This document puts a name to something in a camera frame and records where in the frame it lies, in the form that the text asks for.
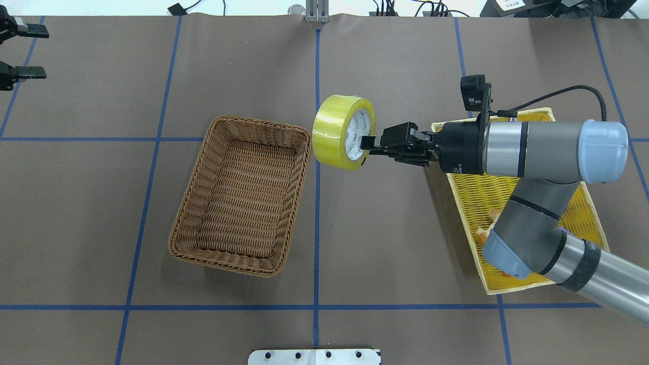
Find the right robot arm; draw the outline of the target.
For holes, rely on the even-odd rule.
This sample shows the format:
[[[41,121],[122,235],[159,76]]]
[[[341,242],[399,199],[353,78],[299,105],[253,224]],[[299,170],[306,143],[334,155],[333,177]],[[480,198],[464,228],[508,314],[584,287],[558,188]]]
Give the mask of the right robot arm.
[[[627,131],[618,122],[446,122],[436,132],[411,122],[389,127],[380,141],[358,136],[371,155],[447,173],[514,176],[516,187],[482,248],[492,266],[517,279],[537,273],[647,325],[647,269],[559,227],[580,183],[618,180]]]

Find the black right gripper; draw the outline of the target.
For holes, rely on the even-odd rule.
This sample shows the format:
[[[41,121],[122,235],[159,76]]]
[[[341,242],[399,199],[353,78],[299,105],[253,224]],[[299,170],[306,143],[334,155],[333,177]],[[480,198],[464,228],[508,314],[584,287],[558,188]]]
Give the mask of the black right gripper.
[[[482,175],[487,125],[487,122],[447,122],[438,132],[428,132],[406,122],[384,129],[381,145],[376,144],[376,136],[362,136],[360,148],[369,155],[388,156],[421,167],[438,162],[445,173]]]

